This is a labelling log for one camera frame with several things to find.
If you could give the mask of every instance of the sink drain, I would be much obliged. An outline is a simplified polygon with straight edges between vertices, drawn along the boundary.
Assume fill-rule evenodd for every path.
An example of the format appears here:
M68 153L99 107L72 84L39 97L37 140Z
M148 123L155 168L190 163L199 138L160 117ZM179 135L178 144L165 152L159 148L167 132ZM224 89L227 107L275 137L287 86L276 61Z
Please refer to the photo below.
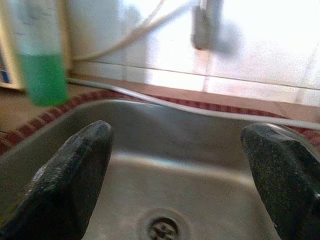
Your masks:
M151 240L176 240L178 226L168 217L157 218L150 224L149 238Z
M141 216L139 240L189 240L186 218L175 209L155 208Z

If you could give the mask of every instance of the stainless steel sink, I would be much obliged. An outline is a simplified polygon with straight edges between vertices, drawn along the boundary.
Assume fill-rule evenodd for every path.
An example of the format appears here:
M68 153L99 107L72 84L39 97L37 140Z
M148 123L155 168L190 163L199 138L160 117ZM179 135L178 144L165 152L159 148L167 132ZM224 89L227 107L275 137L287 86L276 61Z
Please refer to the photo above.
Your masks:
M252 122L154 104L83 104L0 160L0 210L71 135L104 120L112 156L84 240L279 240L240 143Z

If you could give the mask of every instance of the countertop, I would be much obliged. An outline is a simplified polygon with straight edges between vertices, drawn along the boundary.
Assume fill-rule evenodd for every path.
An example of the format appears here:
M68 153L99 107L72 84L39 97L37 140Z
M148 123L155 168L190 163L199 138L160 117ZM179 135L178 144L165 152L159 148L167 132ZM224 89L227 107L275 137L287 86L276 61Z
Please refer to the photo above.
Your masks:
M320 108L315 106L303 106L284 102L262 101L212 93L150 86L147 84L112 80L101 77L79 75L73 75L72 77L111 84L143 94L261 110L290 119L320 123ZM68 96L73 97L79 94L95 91L96 89L97 88L84 85L69 84ZM32 105L25 92L0 88L0 137L1 135L23 125L49 108L50 107Z

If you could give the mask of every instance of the dish soap bottle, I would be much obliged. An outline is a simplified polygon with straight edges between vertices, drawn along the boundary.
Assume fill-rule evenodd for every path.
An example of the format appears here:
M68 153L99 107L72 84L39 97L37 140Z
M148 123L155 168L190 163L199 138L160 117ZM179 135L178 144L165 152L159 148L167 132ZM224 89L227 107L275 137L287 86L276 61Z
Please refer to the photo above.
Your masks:
M56 0L6 0L31 101L54 106L67 100Z

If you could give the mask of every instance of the white wall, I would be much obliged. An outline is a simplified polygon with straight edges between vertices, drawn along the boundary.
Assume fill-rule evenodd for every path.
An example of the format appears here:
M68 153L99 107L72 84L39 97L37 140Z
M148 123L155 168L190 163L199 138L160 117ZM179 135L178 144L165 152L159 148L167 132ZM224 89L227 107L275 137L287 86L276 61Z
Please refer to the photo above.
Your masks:
M74 72L271 101L320 103L318 90L312 90L320 89L319 0L208 1L210 50L196 50L191 43L192 8L199 1L166 0L155 20L175 13L163 24L121 51L77 63ZM73 54L112 46L158 3L68 0Z

